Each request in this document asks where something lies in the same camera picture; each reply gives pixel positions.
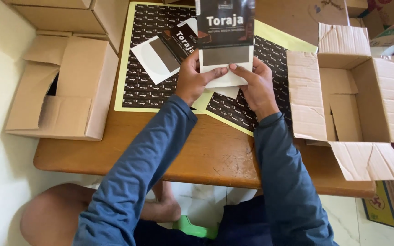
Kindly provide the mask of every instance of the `green stool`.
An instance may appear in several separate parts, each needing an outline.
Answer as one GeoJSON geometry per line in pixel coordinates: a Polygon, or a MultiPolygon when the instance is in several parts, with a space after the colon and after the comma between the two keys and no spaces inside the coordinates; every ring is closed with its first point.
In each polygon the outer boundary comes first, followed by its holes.
{"type": "Polygon", "coordinates": [[[179,229],[187,235],[215,239],[218,228],[205,228],[191,224],[187,215],[182,215],[180,219],[172,224],[173,229],[179,229]]]}

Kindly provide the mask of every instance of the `dark shorts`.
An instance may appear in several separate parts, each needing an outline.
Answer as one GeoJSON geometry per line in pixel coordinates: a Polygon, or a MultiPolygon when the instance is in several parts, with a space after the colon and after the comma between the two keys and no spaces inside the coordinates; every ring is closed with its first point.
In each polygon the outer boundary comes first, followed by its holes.
{"type": "Polygon", "coordinates": [[[264,196],[224,206],[215,240],[189,236],[152,221],[139,220],[134,231],[137,246],[272,246],[264,196]]]}

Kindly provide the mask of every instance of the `white wall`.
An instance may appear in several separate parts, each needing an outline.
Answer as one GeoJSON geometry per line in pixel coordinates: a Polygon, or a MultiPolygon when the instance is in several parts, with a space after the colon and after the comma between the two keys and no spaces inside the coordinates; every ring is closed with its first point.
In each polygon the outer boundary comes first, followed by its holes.
{"type": "Polygon", "coordinates": [[[22,54],[35,30],[0,1],[0,246],[28,245],[19,232],[23,206],[48,187],[90,177],[37,170],[32,163],[38,139],[5,134],[8,109],[22,75],[22,54]]]}

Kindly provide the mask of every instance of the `person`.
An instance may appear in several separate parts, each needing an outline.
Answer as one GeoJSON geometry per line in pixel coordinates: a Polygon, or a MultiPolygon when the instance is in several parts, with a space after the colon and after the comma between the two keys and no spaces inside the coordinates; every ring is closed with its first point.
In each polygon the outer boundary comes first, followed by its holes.
{"type": "Polygon", "coordinates": [[[35,246],[337,245],[276,104],[271,69],[256,57],[253,67],[250,72],[229,65],[248,82],[241,90],[259,121],[254,138],[263,195],[225,206],[214,240],[156,224],[177,221],[181,214],[171,184],[160,179],[197,123],[190,106],[207,83],[228,71],[224,67],[200,74],[197,51],[182,63],[175,94],[135,137],[98,190],[63,184],[38,195],[22,215],[24,238],[35,246]],[[159,203],[145,203],[150,189],[159,203]]]}

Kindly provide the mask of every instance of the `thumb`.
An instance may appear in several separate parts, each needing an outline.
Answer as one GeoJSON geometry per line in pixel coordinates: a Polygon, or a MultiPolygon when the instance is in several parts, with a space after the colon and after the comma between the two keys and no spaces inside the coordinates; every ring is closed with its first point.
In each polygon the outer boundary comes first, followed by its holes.
{"type": "Polygon", "coordinates": [[[237,64],[233,64],[233,63],[232,63],[232,64],[229,64],[229,68],[230,68],[230,70],[231,70],[234,74],[236,74],[236,75],[242,77],[242,78],[245,79],[248,83],[250,83],[251,81],[253,81],[254,78],[255,78],[255,76],[256,76],[256,74],[250,72],[250,71],[247,70],[245,67],[238,66],[237,64]]]}
{"type": "Polygon", "coordinates": [[[206,73],[202,73],[201,75],[205,79],[206,84],[215,80],[216,78],[220,78],[221,76],[227,74],[227,67],[218,67],[206,73]]]}

